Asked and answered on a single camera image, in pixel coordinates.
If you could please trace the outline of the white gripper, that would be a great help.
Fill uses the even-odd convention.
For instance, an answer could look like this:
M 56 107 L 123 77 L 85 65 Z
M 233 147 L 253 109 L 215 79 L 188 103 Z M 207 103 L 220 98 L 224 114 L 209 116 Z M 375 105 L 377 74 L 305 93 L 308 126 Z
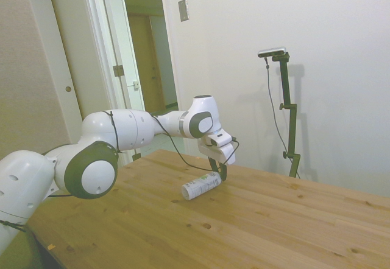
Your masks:
M 207 145 L 202 139 L 198 141 L 198 149 L 201 154 L 209 157 L 209 163 L 211 170 L 219 173 L 222 181 L 227 179 L 227 165 L 231 165 L 235 162 L 235 152 L 233 145 L 228 143 L 222 147 L 214 145 Z

